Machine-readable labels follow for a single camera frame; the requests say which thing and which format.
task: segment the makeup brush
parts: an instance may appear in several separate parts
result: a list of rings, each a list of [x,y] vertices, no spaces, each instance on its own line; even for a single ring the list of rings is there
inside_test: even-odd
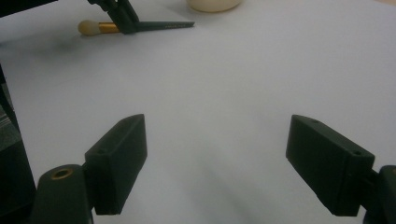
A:
[[[78,25],[82,35],[99,35],[119,33],[120,30],[113,22],[82,21]]]

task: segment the white table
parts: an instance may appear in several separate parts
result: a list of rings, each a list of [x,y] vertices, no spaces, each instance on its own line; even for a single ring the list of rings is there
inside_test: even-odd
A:
[[[118,120],[146,115],[148,160],[120,216],[97,224],[333,224],[285,158],[290,116],[319,119],[396,163],[396,7],[245,0],[206,14],[131,1],[191,29],[81,36],[99,6],[61,0],[0,20],[3,66],[35,181]]]

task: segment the beige brush tip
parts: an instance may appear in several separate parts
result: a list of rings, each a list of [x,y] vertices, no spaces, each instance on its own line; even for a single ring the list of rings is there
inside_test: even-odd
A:
[[[97,21],[82,21],[78,25],[78,30],[82,35],[99,35],[99,22]]]

